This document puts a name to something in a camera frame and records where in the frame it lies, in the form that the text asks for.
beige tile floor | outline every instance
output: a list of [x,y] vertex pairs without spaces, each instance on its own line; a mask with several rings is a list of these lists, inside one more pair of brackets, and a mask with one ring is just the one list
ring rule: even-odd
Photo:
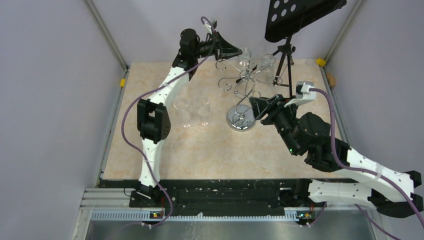
[[[292,66],[293,83],[311,81],[325,89],[320,69],[309,66],[304,59],[295,59]],[[170,62],[133,63],[130,68],[125,92],[107,159],[103,179],[138,179],[142,168],[142,156],[128,146],[121,135],[121,123],[125,110],[139,95],[156,88],[168,75]],[[304,156],[292,156],[273,125],[259,122],[246,132],[232,130],[226,122],[228,110],[239,98],[233,91],[218,88],[218,79],[237,76],[231,66],[225,71],[215,68],[215,61],[201,65],[191,81],[178,97],[193,102],[196,96],[207,96],[211,105],[211,124],[208,127],[194,124],[180,127],[180,120],[173,107],[168,109],[171,132],[162,149],[160,175],[162,179],[276,179],[276,178],[337,178],[336,174],[320,172],[304,163]],[[287,71],[283,74],[287,83]],[[263,97],[275,94],[289,95],[286,87],[273,87],[261,83],[256,89]],[[301,106],[298,116],[313,112],[330,121],[327,102],[317,93],[316,101]],[[130,142],[142,149],[137,130],[136,108],[128,115],[125,133]]]

yellow clip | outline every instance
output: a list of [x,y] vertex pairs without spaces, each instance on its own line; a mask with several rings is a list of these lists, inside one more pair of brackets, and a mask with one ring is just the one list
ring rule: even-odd
[[317,58],[316,59],[316,64],[318,64],[320,67],[324,67],[327,63],[324,59],[322,58]]
[[119,84],[119,86],[120,86],[121,88],[123,88],[123,87],[125,86],[125,78],[122,78],[122,79],[120,80],[120,84]]

gray wall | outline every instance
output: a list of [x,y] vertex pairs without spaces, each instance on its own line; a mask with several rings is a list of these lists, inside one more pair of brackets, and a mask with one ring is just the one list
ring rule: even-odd
[[[291,6],[293,1],[289,0],[287,5]],[[342,9],[296,33],[292,39],[297,47],[293,57],[324,58],[355,2],[348,0]],[[95,0],[94,3],[127,63],[172,61],[178,52],[182,30],[193,28],[202,39],[206,36],[201,16],[217,19],[217,30],[227,41],[251,48],[254,55],[272,53],[279,45],[264,39],[269,0]]]
[[0,1],[0,239],[69,239],[123,71],[82,0]]
[[[423,1],[367,1],[328,69],[353,147],[386,167],[424,176],[423,11]],[[416,193],[424,196],[424,187]],[[416,216],[389,222],[397,237],[423,239]]]

tripod leg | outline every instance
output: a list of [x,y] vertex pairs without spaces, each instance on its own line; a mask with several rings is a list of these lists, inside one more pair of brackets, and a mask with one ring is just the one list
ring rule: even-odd
[[277,84],[277,81],[279,79],[277,76],[280,76],[281,69],[283,68],[284,59],[286,59],[286,53],[285,52],[283,52],[282,55],[281,55],[281,59],[280,59],[279,64],[278,64],[277,72],[275,73],[275,78],[274,78],[273,84]]
[[292,65],[290,63],[290,56],[287,55],[287,73],[288,73],[288,90],[290,93],[290,98],[293,96],[293,85],[292,85]]

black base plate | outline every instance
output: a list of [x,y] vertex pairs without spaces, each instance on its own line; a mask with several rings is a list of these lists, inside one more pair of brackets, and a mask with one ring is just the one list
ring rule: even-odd
[[[352,182],[352,179],[331,179],[332,182]],[[291,188],[296,179],[246,179],[246,180],[168,180],[160,184],[172,201],[173,216],[283,216],[280,202],[282,190]],[[98,188],[139,189],[138,180],[100,180]],[[156,200],[146,198],[137,191],[131,193],[131,208],[161,208],[169,212],[169,201],[162,192]]]

